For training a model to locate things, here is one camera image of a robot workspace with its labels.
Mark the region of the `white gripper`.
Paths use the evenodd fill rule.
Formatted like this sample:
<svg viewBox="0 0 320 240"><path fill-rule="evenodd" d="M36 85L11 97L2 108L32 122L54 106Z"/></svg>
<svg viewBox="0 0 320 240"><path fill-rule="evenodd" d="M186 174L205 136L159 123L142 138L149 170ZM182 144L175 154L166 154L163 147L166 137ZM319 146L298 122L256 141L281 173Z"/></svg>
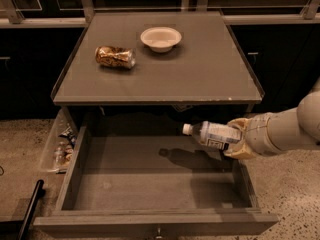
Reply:
<svg viewBox="0 0 320 240"><path fill-rule="evenodd" d="M228 126L245 132L245 141L230 144L223 154L226 157L238 160L253 159L257 154L261 156L277 155L279 149L272 143L268 134L270 117L270 113L265 113L250 119L237 118L229 121Z"/></svg>

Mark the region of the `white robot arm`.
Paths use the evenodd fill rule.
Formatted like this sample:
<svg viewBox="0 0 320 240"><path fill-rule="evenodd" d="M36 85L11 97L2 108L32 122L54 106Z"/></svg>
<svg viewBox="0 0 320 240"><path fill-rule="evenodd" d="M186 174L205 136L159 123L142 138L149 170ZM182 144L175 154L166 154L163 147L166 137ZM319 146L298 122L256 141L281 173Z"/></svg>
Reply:
<svg viewBox="0 0 320 240"><path fill-rule="evenodd" d="M296 108L262 113L228 122L238 128L242 139L231 144L224 155L233 159L271 157L290 150L320 149L320 79Z"/></svg>

